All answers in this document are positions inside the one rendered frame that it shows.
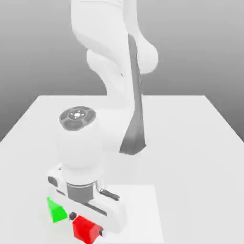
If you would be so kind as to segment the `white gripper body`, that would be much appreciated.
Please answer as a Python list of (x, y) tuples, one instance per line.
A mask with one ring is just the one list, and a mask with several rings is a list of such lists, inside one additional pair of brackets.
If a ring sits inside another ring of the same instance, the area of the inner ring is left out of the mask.
[(75, 212), (103, 229), (114, 234), (120, 233), (126, 226), (126, 207), (121, 201), (94, 192), (94, 199), (87, 204), (77, 203), (57, 192), (55, 187), (49, 188), (49, 197), (61, 205), (68, 213)]

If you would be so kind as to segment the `small red cube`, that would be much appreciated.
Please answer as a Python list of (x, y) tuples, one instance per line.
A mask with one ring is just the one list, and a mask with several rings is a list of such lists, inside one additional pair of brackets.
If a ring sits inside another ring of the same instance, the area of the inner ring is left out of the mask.
[(85, 244), (93, 244), (102, 229), (100, 225), (79, 215), (72, 222), (72, 226), (74, 237)]

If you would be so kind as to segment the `small green cube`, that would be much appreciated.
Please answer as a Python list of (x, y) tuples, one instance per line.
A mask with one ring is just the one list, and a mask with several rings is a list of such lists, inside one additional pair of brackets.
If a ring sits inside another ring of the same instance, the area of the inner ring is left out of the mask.
[(47, 197), (46, 200), (53, 223), (57, 223), (68, 218), (66, 211), (61, 205), (55, 203), (50, 197)]

